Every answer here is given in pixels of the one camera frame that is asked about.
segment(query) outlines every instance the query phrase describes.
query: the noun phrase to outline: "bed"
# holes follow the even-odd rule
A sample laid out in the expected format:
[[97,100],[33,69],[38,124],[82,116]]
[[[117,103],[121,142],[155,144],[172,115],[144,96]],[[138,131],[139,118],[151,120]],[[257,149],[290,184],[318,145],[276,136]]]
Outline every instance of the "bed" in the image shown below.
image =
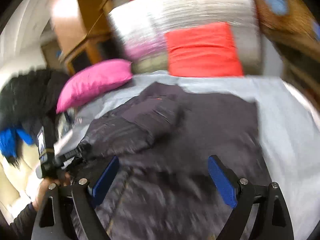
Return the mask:
[[320,219],[319,117],[312,108],[307,109],[306,101],[301,104],[304,98],[280,78],[180,78],[167,71],[135,75],[127,85],[84,106],[77,115],[77,125],[56,143],[56,153],[75,148],[93,119],[139,95],[153,82],[179,85],[190,93],[231,93],[258,103],[264,160],[271,179],[283,192],[295,239],[307,239]]

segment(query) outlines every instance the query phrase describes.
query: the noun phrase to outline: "silver bolt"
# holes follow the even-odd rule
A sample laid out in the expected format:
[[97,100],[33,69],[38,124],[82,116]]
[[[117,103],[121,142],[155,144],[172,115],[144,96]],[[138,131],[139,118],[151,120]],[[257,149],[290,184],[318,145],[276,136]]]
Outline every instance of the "silver bolt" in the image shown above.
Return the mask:
[[273,188],[279,188],[279,184],[276,183],[276,182],[271,182],[271,186],[272,186]]
[[247,185],[249,183],[249,181],[247,179],[245,179],[245,178],[242,178],[242,179],[240,179],[240,183],[242,185]]
[[50,185],[49,185],[49,189],[54,189],[56,187],[56,184],[55,183],[51,183]]
[[80,179],[79,180],[79,184],[80,185],[84,185],[84,184],[86,184],[88,182],[88,180],[86,179],[86,178],[83,178],[83,179]]

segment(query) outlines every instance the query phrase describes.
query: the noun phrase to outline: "blue gripper pad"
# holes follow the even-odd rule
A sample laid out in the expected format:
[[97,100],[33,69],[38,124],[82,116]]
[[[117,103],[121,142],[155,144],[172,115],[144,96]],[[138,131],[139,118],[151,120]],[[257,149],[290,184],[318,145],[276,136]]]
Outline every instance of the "blue gripper pad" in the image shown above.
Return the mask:
[[235,208],[238,203],[236,189],[212,156],[208,159],[208,171],[225,204]]
[[89,184],[88,190],[89,194],[92,197],[91,202],[94,207],[101,205],[101,203],[103,202],[113,180],[118,173],[119,167],[120,164],[118,157],[113,156],[95,185],[93,187],[90,187]]

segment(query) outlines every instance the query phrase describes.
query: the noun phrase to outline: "jacket sleeve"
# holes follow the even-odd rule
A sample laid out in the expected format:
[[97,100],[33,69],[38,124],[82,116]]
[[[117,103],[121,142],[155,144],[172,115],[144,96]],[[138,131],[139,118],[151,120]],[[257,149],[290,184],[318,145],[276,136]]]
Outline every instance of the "jacket sleeve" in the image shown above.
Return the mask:
[[14,219],[10,224],[12,234],[16,236],[16,239],[30,240],[33,230],[33,225],[36,220],[37,212],[33,208],[32,204],[28,204],[24,210]]

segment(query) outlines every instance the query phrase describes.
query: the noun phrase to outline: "pink fabric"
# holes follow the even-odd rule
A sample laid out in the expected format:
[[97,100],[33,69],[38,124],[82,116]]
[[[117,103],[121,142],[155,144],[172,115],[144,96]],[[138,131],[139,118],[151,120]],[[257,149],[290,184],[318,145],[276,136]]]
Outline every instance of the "pink fabric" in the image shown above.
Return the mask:
[[57,113],[82,106],[98,95],[127,83],[132,74],[131,62],[124,59],[102,61],[72,76],[62,89]]

